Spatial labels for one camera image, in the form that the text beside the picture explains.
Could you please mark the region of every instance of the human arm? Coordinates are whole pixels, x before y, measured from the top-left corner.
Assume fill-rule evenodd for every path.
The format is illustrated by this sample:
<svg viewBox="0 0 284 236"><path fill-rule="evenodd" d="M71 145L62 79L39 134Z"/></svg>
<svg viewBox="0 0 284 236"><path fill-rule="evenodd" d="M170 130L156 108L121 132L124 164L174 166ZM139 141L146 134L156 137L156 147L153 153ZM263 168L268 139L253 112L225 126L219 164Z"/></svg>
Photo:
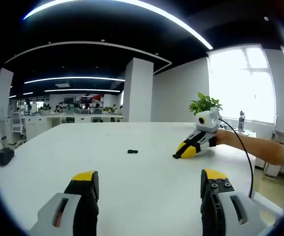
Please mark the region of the human arm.
<svg viewBox="0 0 284 236"><path fill-rule="evenodd" d="M239 135L248 153L273 165L284 166L284 145L274 141ZM244 150L235 133L219 129L216 144L226 144Z"/></svg>

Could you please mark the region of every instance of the green leaves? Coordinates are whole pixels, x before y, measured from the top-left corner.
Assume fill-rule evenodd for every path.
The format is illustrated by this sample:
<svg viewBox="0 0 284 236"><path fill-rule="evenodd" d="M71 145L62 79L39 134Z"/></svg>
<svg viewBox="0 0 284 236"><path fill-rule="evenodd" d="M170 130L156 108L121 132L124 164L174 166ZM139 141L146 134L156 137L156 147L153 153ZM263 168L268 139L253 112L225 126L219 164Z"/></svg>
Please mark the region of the green leaves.
<svg viewBox="0 0 284 236"><path fill-rule="evenodd" d="M198 97L200 100L195 101L192 100L191 104L189 105L189 110L196 115L199 112L209 111L212 107L216 107L218 110L222 110L222 104L219 104L219 100L215 100L210 98L209 96L205 96L201 92L198 93Z"/></svg>

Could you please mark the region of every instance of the water bottle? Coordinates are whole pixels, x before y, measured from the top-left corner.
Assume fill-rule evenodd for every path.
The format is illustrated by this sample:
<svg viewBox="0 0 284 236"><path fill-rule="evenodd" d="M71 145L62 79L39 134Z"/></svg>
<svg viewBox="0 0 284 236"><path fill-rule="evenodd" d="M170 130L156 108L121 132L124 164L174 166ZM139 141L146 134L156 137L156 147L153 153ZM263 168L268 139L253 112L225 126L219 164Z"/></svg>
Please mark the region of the water bottle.
<svg viewBox="0 0 284 236"><path fill-rule="evenodd" d="M239 117L239 123L238 123L238 132L244 131L244 125L245 125L245 113L240 111L240 117Z"/></svg>

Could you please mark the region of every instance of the black ceiling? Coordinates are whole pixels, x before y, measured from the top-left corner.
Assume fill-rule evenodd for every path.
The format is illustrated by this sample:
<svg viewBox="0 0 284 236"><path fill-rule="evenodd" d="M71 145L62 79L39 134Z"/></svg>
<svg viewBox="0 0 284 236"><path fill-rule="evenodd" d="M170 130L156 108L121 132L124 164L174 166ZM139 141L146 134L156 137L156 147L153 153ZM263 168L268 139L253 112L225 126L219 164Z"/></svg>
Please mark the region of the black ceiling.
<svg viewBox="0 0 284 236"><path fill-rule="evenodd" d="M242 43L282 44L265 3L246 0L143 0L187 23L214 49ZM26 20L32 9L48 1L30 1L12 12L12 30L5 29L7 47L1 60L42 45L67 41L95 41L123 45L172 62L165 68L204 57L206 47L174 22L144 8L109 0L79 0L42 10ZM11 95L58 89L57 81L25 85L25 81L65 76L98 76L124 79L133 58L152 61L155 71L167 62L128 49L93 45L49 46L20 55L3 67L14 72ZM71 88L111 89L113 81L73 80Z"/></svg>

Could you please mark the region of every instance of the black speaker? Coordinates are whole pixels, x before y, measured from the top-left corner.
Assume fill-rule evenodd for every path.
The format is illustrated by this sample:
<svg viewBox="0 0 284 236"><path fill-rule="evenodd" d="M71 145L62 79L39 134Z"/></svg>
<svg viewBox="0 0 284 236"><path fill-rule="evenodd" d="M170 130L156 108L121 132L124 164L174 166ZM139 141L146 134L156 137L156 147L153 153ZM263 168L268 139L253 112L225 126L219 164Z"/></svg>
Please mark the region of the black speaker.
<svg viewBox="0 0 284 236"><path fill-rule="evenodd" d="M14 150L4 147L0 150L0 166L6 166L14 157Z"/></svg>

